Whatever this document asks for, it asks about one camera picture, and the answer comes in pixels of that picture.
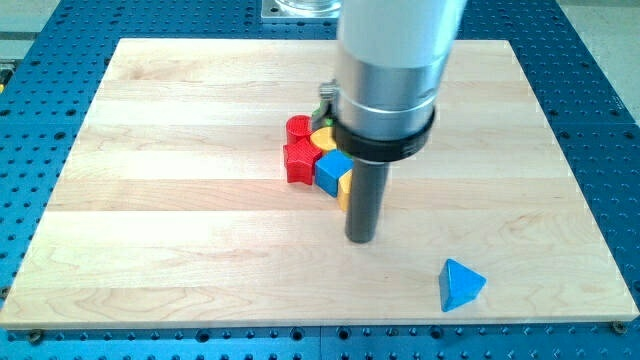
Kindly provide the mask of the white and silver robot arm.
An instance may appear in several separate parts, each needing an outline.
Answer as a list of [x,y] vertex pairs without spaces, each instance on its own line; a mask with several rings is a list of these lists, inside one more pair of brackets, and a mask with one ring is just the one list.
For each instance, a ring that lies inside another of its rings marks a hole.
[[426,143],[465,0],[344,0],[334,75],[320,87],[340,150],[405,159]]

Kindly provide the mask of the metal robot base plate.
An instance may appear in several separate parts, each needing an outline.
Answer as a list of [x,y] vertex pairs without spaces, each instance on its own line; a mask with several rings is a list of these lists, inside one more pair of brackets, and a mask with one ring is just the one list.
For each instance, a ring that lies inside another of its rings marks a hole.
[[261,18],[269,21],[335,19],[341,0],[262,0]]

